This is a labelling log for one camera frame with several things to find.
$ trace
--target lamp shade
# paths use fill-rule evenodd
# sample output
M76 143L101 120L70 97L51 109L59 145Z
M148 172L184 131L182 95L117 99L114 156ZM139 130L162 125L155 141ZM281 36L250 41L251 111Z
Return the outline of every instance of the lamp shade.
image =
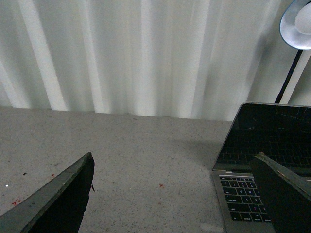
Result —
M311 1L293 1L280 22L280 34L283 40L296 49L311 50L310 29Z

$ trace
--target black screen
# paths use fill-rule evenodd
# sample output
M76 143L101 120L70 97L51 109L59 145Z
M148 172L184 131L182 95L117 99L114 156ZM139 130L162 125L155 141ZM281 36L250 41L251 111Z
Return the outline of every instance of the black screen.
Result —
M310 142L310 107L246 103L238 111L215 166L250 170L249 162L263 152L304 173L311 168Z

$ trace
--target laptop keyboard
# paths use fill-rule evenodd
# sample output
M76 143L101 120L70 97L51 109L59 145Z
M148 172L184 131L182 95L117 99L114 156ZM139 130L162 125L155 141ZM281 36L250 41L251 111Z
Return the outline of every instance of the laptop keyboard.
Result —
M254 178L220 176L220 181L233 221L271 222Z

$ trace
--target keyboard key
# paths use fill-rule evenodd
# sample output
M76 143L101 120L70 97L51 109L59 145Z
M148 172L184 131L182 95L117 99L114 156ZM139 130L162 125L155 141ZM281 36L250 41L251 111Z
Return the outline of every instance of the keyboard key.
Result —
M260 212L260 208L258 205L249 204L249 208L251 209L252 212Z
M254 204L261 204L260 197L250 197Z
M226 176L221 176L220 179L221 180L232 180L231 177L226 177Z
M247 182L249 188L257 188L254 182Z
M248 204L228 203L228 207L230 211L250 212Z
M241 218L243 221L245 221L245 222L251 222L252 221L252 218L251 218L249 213L240 213L240 215L241 215Z
M246 195L244 188L237 188L237 192L239 195Z
M267 214L260 214L260 215L261 215L262 221L271 222L271 220Z
M262 212L262 213L266 213L267 211L266 211L266 207L264 207L264 205L259 205L259 208L260 208L260 211Z
M229 182L230 182L230 186L231 186L231 187L239 187L237 181L229 181Z
M238 212L230 212L231 218L233 221L242 221L240 213Z
M242 199L238 195L226 195L225 199L228 203L242 203Z
M254 192L255 192L256 196L260 196L260 195L259 195L259 190L258 190L258 189L254 189Z
M223 187L230 187L229 181L221 181Z
M241 196L241 198L244 203L252 203L250 196Z
M246 188L245 191L246 191L246 194L247 194L247 195L255 196L255 192L254 192L253 189Z
M247 188L246 182L238 181L238 185L240 188Z
M260 214L251 213L253 222L262 222Z
M223 188L223 190L225 194L231 194L231 195L237 194L237 191L235 190L235 188Z

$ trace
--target desk lamp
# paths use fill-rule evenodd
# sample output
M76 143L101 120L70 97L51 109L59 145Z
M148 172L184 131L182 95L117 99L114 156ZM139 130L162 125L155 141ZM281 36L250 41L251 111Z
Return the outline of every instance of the desk lamp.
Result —
M281 19L280 34L283 40L291 47L298 49L298 52L275 103L280 103L303 50L311 50L310 0L295 0L292 2Z

